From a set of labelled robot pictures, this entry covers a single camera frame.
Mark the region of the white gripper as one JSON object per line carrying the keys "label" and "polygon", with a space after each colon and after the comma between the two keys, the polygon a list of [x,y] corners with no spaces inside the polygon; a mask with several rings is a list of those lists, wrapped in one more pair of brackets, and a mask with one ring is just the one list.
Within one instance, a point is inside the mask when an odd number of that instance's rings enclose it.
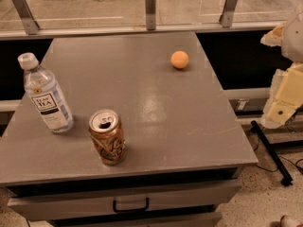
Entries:
{"label": "white gripper", "polygon": [[286,70],[277,69],[270,87],[260,123],[267,129],[284,125],[303,105],[303,4],[300,3],[287,22],[266,33],[260,42],[281,46],[282,55],[294,63]]}

